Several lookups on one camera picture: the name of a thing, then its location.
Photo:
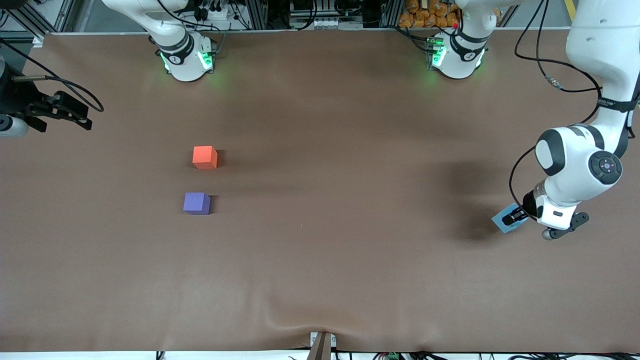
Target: red block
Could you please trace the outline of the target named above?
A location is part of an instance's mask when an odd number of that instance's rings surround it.
[[[218,152],[213,146],[194,146],[193,164],[200,170],[218,167]]]

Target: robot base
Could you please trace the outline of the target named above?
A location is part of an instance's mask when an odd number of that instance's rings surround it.
[[[206,73],[213,73],[216,61],[217,44],[200,33],[190,31],[193,37],[193,50],[180,65],[164,61],[167,74],[179,81],[196,81]]]
[[[427,63],[430,69],[439,70],[444,76],[452,79],[464,79],[469,77],[480,66],[484,51],[472,61],[462,61],[460,56],[451,49],[451,37],[444,32],[435,35],[436,39],[442,39],[442,52],[439,59],[427,54]]]

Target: cable connector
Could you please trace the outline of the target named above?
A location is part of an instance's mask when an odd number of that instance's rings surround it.
[[[554,88],[558,89],[558,90],[562,90],[562,85],[560,85],[560,82],[552,77],[550,77],[549,75],[545,75],[545,79],[547,80],[548,83],[551,84],[551,86],[553,86]]]

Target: purple block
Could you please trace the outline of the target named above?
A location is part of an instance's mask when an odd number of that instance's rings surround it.
[[[187,193],[184,196],[184,210],[191,215],[208,215],[211,198],[206,193]]]

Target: brown table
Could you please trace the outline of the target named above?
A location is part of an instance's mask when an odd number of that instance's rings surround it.
[[[490,222],[517,157],[595,101],[517,60],[517,35],[453,81],[391,31],[233,34],[194,83],[144,36],[47,37],[33,56],[107,110],[0,142],[0,350],[296,348],[317,330],[343,350],[640,350],[636,143],[577,233]],[[564,59],[565,38],[542,54]],[[194,145],[226,165],[195,169]],[[527,158],[517,194],[542,178]],[[185,192],[215,214],[184,214]]]

